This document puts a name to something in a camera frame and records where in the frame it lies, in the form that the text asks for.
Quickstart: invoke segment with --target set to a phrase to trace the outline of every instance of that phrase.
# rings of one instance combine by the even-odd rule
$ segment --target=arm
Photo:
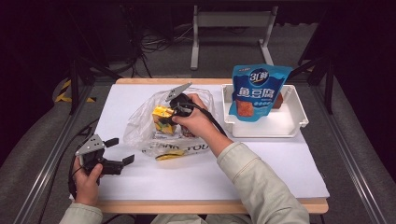
[[[205,108],[198,95],[189,97]],[[271,167],[247,146],[222,135],[197,109],[189,117],[173,117],[173,121],[207,142],[218,158],[219,167],[233,181],[254,223],[309,223],[306,209]]]
[[[68,223],[88,223],[96,224],[102,222],[102,211],[96,208],[98,201],[98,186],[96,180],[102,173],[103,166],[98,163],[90,175],[80,169],[79,159],[76,158],[73,169],[76,171],[77,197],[74,203],[70,204],[61,220],[62,224]]]
[[[218,164],[233,181],[254,223],[309,223],[308,212],[285,183],[244,144],[226,147]]]

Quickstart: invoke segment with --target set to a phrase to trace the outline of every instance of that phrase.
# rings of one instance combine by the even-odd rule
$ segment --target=hand
[[[207,110],[206,105],[204,104],[204,102],[202,102],[201,98],[199,98],[198,94],[193,93],[193,94],[189,94],[188,96],[189,96],[189,98],[192,99],[192,101],[194,103],[196,103],[202,109]],[[207,118],[207,116],[204,115],[197,108],[194,108],[192,110],[192,113],[188,117],[183,118],[183,117],[179,117],[179,116],[174,116],[174,117],[172,117],[172,121],[185,126],[195,136],[202,137],[204,139],[212,131],[213,132],[218,131],[215,128],[215,126],[213,125],[213,123]]]
[[[198,94],[189,94],[188,96],[202,109],[207,110],[207,107],[199,98]],[[224,148],[233,142],[227,136],[219,132],[219,130],[213,125],[212,121],[210,121],[209,118],[197,108],[194,108],[188,117],[183,118],[174,116],[172,117],[172,121],[185,126],[190,130],[190,132],[195,134],[195,136],[204,139],[216,157],[219,156]]]
[[[102,173],[103,165],[98,163],[92,169],[90,175],[85,173],[83,168],[80,168],[79,158],[77,157],[74,162],[73,170],[78,171],[74,174],[77,187],[77,197],[75,203],[82,203],[89,206],[96,206],[98,202],[98,185],[96,180]]]

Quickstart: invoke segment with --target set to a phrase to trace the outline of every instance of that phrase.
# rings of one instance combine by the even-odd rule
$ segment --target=blue snack bag
[[[267,116],[291,70],[291,67],[265,63],[235,66],[229,114],[247,122]]]

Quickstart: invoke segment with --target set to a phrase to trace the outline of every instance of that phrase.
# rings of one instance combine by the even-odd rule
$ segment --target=metal stand
[[[72,86],[72,108],[70,109],[70,115],[74,114],[76,108],[79,105],[79,92],[78,92],[78,83],[81,78],[82,83],[84,85],[93,85],[95,78],[92,74],[90,68],[93,67],[98,71],[102,72],[108,77],[113,77],[115,80],[122,78],[122,76],[108,70],[106,67],[94,63],[86,58],[77,57],[75,60],[72,60],[70,63],[70,79]]]
[[[277,7],[273,7],[271,11],[259,12],[199,12],[198,6],[194,6],[191,70],[198,69],[199,27],[265,27],[265,37],[259,40],[259,44],[265,62],[274,65],[267,46],[274,27],[276,12]]]
[[[308,84],[311,86],[317,86],[320,81],[326,76],[325,93],[324,93],[324,104],[327,112],[332,114],[332,84],[334,78],[332,59],[330,57],[322,57],[308,63],[305,63],[298,68],[295,68],[290,72],[289,78],[295,77],[300,73],[306,71],[308,68],[314,67],[312,73],[308,77]]]

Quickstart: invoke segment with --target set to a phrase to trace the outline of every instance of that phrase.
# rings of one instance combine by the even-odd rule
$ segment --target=clear plastic bag
[[[183,92],[185,94],[197,93],[212,116],[215,119],[218,117],[210,91],[188,88]],[[180,125],[177,125],[175,134],[172,136],[156,131],[151,113],[157,105],[169,106],[169,102],[165,102],[168,94],[169,91],[155,93],[132,114],[126,125],[123,142],[157,160],[207,151],[209,147],[203,139],[184,136]]]

